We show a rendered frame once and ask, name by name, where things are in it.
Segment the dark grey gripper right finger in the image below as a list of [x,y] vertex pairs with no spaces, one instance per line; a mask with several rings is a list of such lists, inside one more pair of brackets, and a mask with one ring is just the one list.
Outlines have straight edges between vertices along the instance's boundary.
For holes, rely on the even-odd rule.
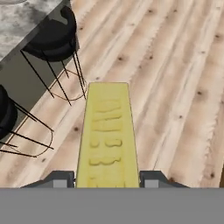
[[140,171],[139,178],[142,188],[186,188],[186,185],[170,181],[161,171]]

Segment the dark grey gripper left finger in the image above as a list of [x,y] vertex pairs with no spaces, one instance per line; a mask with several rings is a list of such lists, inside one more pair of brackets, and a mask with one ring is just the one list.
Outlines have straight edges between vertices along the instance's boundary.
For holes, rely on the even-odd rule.
[[73,171],[52,171],[44,179],[24,185],[24,188],[74,188]]

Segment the black bar stool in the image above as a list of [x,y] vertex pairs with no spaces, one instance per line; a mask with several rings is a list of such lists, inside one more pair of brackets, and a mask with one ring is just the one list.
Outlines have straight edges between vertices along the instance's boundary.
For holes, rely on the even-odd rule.
[[[46,128],[48,128],[51,133],[53,133],[53,130],[48,125],[43,123],[35,115],[33,115],[31,112],[26,110],[21,105],[19,105],[17,102],[12,100],[9,97],[4,86],[0,85],[0,144],[11,148],[11,150],[0,149],[0,151],[4,152],[4,153],[10,153],[10,154],[14,154],[14,155],[29,157],[29,158],[37,158],[38,156],[44,154],[48,149],[52,149],[53,148],[51,146],[52,141],[50,141],[49,144],[44,144],[37,140],[31,139],[28,136],[23,136],[21,134],[18,134],[16,131],[13,130],[13,128],[17,122],[17,119],[18,119],[18,111],[22,112],[23,114],[25,114],[26,116],[31,118],[34,122],[41,123]],[[40,152],[39,154],[36,154],[36,155],[22,153],[21,151],[17,150],[17,146],[15,144],[2,142],[2,139],[5,138],[9,134],[12,134],[13,136],[21,137],[21,138],[26,139],[35,144],[45,146],[45,150],[43,150],[42,152]]]
[[64,6],[60,10],[60,15],[66,20],[66,23],[62,23],[55,19],[50,19],[35,35],[35,37],[27,43],[27,45],[21,50],[21,54],[30,65],[32,71],[38,76],[40,81],[43,83],[47,91],[53,96],[53,93],[49,87],[45,84],[41,78],[38,71],[34,68],[32,63],[25,56],[25,53],[43,60],[47,63],[49,68],[52,71],[52,74],[55,80],[58,82],[60,89],[62,90],[64,96],[68,103],[71,103],[71,100],[68,98],[64,88],[61,86],[60,81],[51,66],[51,62],[61,62],[64,68],[64,71],[67,72],[64,60],[69,57],[73,57],[73,62],[79,77],[80,86],[82,90],[82,95],[85,94],[85,79],[81,71],[81,64],[78,58],[78,38],[77,34],[77,22],[73,10]]

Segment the yellow butter stick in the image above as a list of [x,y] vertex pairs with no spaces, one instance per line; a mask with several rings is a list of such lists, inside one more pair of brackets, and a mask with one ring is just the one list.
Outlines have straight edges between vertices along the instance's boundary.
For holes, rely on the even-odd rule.
[[78,188],[138,188],[129,84],[92,82],[76,170]]

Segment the marble-topped dining counter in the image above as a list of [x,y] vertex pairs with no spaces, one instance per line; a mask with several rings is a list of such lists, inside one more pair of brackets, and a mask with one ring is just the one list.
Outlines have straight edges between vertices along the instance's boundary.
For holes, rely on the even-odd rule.
[[72,0],[0,0],[0,69],[30,42],[50,20],[67,21],[60,15]]

